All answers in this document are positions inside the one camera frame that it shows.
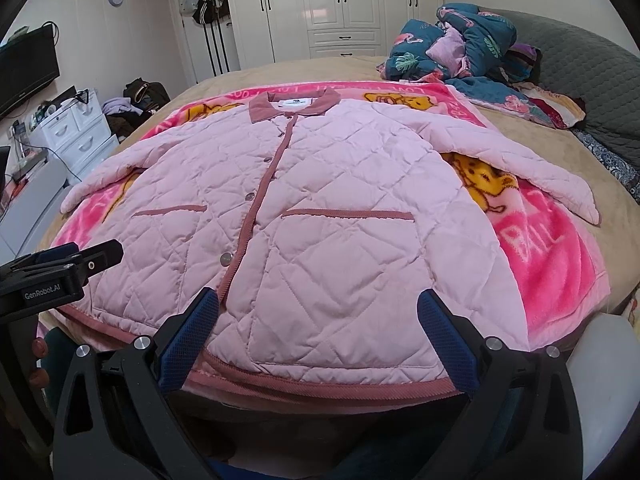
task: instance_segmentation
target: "beige bedspread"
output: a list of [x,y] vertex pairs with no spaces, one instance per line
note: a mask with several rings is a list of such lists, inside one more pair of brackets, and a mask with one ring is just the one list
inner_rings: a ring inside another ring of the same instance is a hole
[[[169,113],[185,104],[208,96],[242,88],[278,83],[308,81],[379,80],[376,65],[383,57],[329,57],[276,63],[260,68],[232,72],[209,79],[175,98],[137,129],[117,152],[140,139]],[[599,227],[587,225],[604,256],[611,284],[611,295],[602,305],[615,309],[640,282],[640,206],[603,165],[568,131],[552,130],[519,118],[482,108],[482,113],[510,139],[529,146],[549,162],[566,168],[586,180],[602,215]],[[62,215],[50,227],[40,248],[47,248],[64,224]]]

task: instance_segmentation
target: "blue gripper pad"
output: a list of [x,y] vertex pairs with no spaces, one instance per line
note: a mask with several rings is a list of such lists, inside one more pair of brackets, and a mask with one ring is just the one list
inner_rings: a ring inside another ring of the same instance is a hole
[[187,319],[160,356],[158,387],[163,395],[182,387],[218,320],[220,305],[215,291],[207,289],[194,303],[185,311]]
[[52,247],[46,251],[42,251],[36,256],[36,264],[46,264],[48,262],[54,262],[63,258],[68,258],[73,254],[79,253],[78,246],[71,242],[69,244],[60,245],[58,247]]
[[438,303],[442,300],[432,289],[424,290],[418,297],[418,321],[453,385],[473,396],[480,387],[478,361]]

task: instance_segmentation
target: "pink fleece blanket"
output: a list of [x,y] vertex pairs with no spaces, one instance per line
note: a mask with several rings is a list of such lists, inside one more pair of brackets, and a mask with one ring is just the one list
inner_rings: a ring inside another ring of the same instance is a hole
[[[242,105],[260,92],[327,86],[342,98],[403,104],[496,129],[466,98],[443,84],[332,82],[253,88],[207,98],[180,108],[142,138]],[[529,182],[476,158],[457,153],[443,156],[494,227],[522,295],[530,346],[544,346],[573,331],[609,293],[604,261],[594,238],[574,222],[564,206]],[[137,176],[130,174],[85,199],[53,245],[73,241],[85,246],[93,229],[117,206]]]

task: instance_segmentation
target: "jacket sleeve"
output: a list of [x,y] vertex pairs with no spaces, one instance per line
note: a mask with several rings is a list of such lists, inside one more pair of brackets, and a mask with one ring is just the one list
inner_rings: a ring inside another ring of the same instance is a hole
[[130,148],[110,156],[80,184],[74,186],[60,206],[62,214],[72,211],[87,196],[101,190],[137,168],[146,170],[172,147],[180,144],[190,132],[174,128],[149,139],[139,140]]
[[405,106],[372,105],[380,114],[411,128],[437,152],[457,152],[479,158],[498,170],[528,180],[587,222],[594,225],[600,223],[600,213],[589,184],[500,132]]

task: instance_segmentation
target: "clothing label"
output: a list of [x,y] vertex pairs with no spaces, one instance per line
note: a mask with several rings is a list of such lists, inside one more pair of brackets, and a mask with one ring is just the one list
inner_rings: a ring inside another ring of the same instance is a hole
[[286,101],[279,101],[278,104],[280,106],[309,106],[311,104],[311,97],[287,99]]

